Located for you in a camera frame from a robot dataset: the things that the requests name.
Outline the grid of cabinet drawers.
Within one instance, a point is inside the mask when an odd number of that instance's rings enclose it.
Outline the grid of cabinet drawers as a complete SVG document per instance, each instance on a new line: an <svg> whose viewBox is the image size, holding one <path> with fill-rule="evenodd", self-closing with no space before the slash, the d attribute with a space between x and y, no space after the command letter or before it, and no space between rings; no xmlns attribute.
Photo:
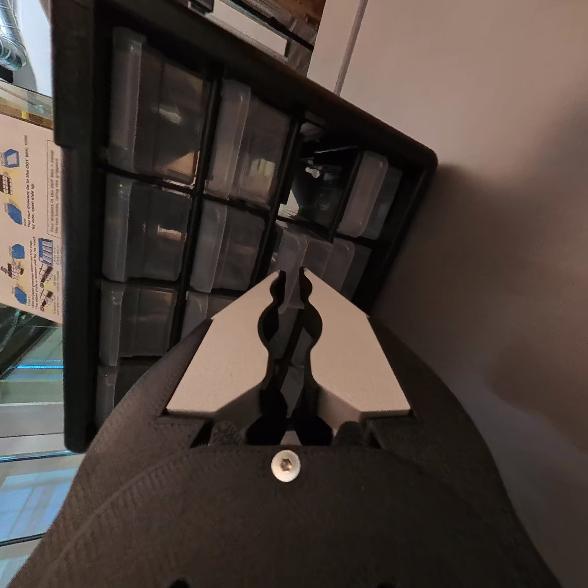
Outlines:
<svg viewBox="0 0 588 588"><path fill-rule="evenodd" d="M290 117L249 84L223 75L204 194L190 195L181 188L203 170L212 97L205 67L191 70L144 35L117 27L111 74L98 427L176 340L202 326L207 331L215 314L271 274L277 221L330 242L366 246L371 260L402 180L379 153L327 149L295 158L286 198L279 199L277 172L285 162ZM252 436L259 423L268 423L277 432L301 424L320 439L335 433L306 402L312 340L303 308L277 314L262 414L240 432Z"/></svg>

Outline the clear plastic drawer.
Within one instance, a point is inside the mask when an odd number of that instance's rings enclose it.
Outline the clear plastic drawer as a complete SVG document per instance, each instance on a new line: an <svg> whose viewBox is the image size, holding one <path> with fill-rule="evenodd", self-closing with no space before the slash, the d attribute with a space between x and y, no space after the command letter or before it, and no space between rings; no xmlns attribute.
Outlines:
<svg viewBox="0 0 588 588"><path fill-rule="evenodd" d="M283 271L285 293L278 313L301 309L299 270L309 269L344 298L352 300L371 256L370 248L349 240L332 242L301 226L277 221L269 273Z"/></svg>

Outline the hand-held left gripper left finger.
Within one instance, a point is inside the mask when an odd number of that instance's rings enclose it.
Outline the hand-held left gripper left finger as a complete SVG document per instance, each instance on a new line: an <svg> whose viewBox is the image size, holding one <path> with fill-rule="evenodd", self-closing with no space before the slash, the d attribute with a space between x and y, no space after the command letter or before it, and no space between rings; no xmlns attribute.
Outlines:
<svg viewBox="0 0 588 588"><path fill-rule="evenodd" d="M167 413L226 420L241 431L261 417L260 393L273 370L269 339L277 331L285 281L285 272L275 271L212 317Z"/></svg>

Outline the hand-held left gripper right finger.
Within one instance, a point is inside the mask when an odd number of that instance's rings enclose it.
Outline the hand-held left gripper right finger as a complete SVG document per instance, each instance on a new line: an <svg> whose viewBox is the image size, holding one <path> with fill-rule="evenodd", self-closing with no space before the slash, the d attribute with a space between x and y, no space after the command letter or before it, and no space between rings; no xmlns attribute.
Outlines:
<svg viewBox="0 0 588 588"><path fill-rule="evenodd" d="M346 423L404 417L410 403L369 316L307 268L299 272L307 405L332 432Z"/></svg>

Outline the glass window wall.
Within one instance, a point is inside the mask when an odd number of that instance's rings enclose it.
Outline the glass window wall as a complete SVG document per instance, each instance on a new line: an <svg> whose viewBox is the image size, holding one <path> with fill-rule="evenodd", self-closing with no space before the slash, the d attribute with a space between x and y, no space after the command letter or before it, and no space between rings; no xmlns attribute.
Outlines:
<svg viewBox="0 0 588 588"><path fill-rule="evenodd" d="M65 447L61 376L20 375L1 382L2 546L47 531L84 458Z"/></svg>

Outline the printed instruction poster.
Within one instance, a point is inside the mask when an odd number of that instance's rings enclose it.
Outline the printed instruction poster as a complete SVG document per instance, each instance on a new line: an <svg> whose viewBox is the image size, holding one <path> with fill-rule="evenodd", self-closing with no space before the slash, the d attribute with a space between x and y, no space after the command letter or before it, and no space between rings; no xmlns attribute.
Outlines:
<svg viewBox="0 0 588 588"><path fill-rule="evenodd" d="M1 303L62 325L62 149L1 115Z"/></svg>

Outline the instruction poster on wooden board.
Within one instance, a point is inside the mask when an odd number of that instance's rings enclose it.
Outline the instruction poster on wooden board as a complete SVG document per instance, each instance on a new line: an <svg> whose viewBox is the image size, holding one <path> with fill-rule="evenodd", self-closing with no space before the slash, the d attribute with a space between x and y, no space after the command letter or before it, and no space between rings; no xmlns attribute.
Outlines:
<svg viewBox="0 0 588 588"><path fill-rule="evenodd" d="M26 120L37 121L37 119L33 118L36 116L38 119L45 119L52 123L54 119L53 99L51 97L9 84L2 79L1 104L20 110L21 118Z"/></svg>

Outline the silver ventilation duct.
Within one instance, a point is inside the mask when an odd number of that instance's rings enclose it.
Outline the silver ventilation duct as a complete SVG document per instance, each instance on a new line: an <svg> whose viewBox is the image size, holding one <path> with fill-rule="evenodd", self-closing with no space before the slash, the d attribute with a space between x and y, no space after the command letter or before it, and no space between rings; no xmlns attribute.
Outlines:
<svg viewBox="0 0 588 588"><path fill-rule="evenodd" d="M1 63L8 70L48 71L51 1L1 1Z"/></svg>

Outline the black drawer cabinet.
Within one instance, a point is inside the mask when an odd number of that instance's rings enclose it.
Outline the black drawer cabinet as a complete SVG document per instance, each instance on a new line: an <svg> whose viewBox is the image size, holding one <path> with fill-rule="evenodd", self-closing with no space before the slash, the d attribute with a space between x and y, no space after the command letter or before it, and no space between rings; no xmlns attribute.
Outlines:
<svg viewBox="0 0 588 588"><path fill-rule="evenodd" d="M212 132L219 112L220 82L236 74L290 117L285 162L277 172L278 198L286 198L302 153L303 122L325 126L343 146L375 148L403 172L399 203L393 203L383 235L373 248L353 302L371 311L397 258L438 166L436 153L278 63L261 49L227 32L180 1L52 1L52 71L55 143L62 149L63 238L63 427L64 444L83 453L96 435L99 270L104 229L107 115L110 114L112 34L127 25L145 33L155 48L212 81L206 103L202 171L181 191L202 196L209 170Z"/></svg>

